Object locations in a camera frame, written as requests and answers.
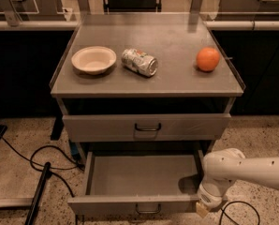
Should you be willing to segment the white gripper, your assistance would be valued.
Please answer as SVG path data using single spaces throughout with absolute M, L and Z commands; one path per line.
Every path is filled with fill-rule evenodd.
M 211 209 L 219 207 L 222 204 L 227 190 L 228 186 L 226 183 L 202 181 L 198 187 L 200 202 L 196 202 L 196 213 L 201 218 L 205 218 Z

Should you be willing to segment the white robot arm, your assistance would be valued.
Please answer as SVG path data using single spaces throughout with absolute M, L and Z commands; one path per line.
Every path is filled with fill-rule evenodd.
M 197 214 L 202 218 L 222 204 L 237 180 L 279 190 L 279 157 L 246 158 L 241 150 L 229 148 L 207 154 L 202 169 L 196 203 Z

